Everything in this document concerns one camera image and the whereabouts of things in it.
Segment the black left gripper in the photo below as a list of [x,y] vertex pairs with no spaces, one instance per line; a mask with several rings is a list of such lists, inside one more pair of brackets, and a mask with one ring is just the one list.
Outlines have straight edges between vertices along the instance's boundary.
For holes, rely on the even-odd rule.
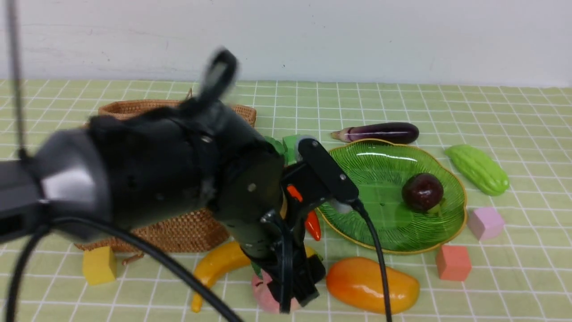
[[290,314],[293,297],[307,306],[319,296],[316,283],[325,267],[303,250],[304,221],[325,201],[325,185],[306,162],[284,167],[282,157],[265,149],[218,154],[212,165],[215,219],[270,277],[267,286],[281,314]]

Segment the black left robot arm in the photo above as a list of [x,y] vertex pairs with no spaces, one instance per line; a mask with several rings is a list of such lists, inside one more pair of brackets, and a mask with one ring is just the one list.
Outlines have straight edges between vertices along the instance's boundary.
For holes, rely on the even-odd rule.
[[286,313],[319,296],[325,267],[303,246],[308,211],[331,192],[314,169],[284,158],[248,122],[217,101],[191,99],[119,120],[53,133],[32,156],[1,162],[1,242],[31,236],[16,265],[7,321],[27,257],[42,237],[106,236],[140,246],[131,230],[206,208],[267,273]]

